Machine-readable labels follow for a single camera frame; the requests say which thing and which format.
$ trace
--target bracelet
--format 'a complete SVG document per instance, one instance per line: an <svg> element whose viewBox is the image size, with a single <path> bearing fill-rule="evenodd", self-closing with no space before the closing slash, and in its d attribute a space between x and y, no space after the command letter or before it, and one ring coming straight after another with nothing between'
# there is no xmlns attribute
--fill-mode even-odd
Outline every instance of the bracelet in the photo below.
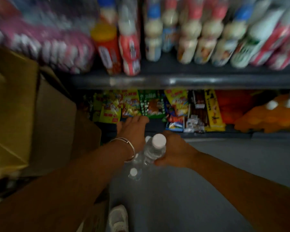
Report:
<svg viewBox="0 0 290 232"><path fill-rule="evenodd" d="M134 149L134 146L132 145L132 143L127 139L127 138L114 138L113 140L111 140L110 142L114 141L114 140L121 140L125 143L128 143L130 144L130 146L132 147L132 150L133 150L133 156L131 159L125 161L125 162L131 162L132 160L134 160L134 157L135 157L135 149Z"/></svg>

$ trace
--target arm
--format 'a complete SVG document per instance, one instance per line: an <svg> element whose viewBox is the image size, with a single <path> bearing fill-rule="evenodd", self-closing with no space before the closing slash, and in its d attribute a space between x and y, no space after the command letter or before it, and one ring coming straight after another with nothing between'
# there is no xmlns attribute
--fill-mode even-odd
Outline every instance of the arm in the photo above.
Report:
<svg viewBox="0 0 290 232"><path fill-rule="evenodd" d="M118 137L139 152L147 117L117 124ZM0 231L75 232L116 171L133 156L129 144L115 140L58 169L0 203Z"/></svg>
<svg viewBox="0 0 290 232"><path fill-rule="evenodd" d="M167 137L156 165L187 167L209 181L259 231L290 231L290 188L201 153L179 135Z"/></svg>

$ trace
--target hand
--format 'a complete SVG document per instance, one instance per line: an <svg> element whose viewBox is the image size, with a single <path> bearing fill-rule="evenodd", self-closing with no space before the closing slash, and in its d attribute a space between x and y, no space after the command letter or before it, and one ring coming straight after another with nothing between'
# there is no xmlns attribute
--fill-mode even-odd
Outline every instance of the hand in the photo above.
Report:
<svg viewBox="0 0 290 232"><path fill-rule="evenodd" d="M148 117L146 116L135 116L129 117L125 122L117 123L117 137L128 139L134 149L135 153L143 150L145 146L145 126L149 122ZM133 156L133 150L129 144L129 150L131 150L131 155Z"/></svg>
<svg viewBox="0 0 290 232"><path fill-rule="evenodd" d="M191 168L194 157L198 151L185 142L178 134L171 131L162 133L166 137L165 156L155 161L155 165L170 165L180 168Z"/></svg>

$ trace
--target left hand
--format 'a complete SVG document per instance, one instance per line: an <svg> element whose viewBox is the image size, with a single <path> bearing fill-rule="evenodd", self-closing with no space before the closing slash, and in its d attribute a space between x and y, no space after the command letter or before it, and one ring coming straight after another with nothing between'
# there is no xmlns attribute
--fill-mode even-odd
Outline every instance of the left hand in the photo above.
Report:
<svg viewBox="0 0 290 232"><path fill-rule="evenodd" d="M135 153L138 153L145 146L145 126L148 122L146 116L129 117L125 122L120 121L117 123L117 137L127 138L135 148Z"/></svg>

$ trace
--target shoe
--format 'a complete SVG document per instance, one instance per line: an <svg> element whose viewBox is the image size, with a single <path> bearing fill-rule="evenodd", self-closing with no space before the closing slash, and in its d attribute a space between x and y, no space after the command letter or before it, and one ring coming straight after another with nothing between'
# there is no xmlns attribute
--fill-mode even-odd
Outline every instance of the shoe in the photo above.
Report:
<svg viewBox="0 0 290 232"><path fill-rule="evenodd" d="M108 215L111 232L128 232L128 213L123 205L112 208Z"/></svg>

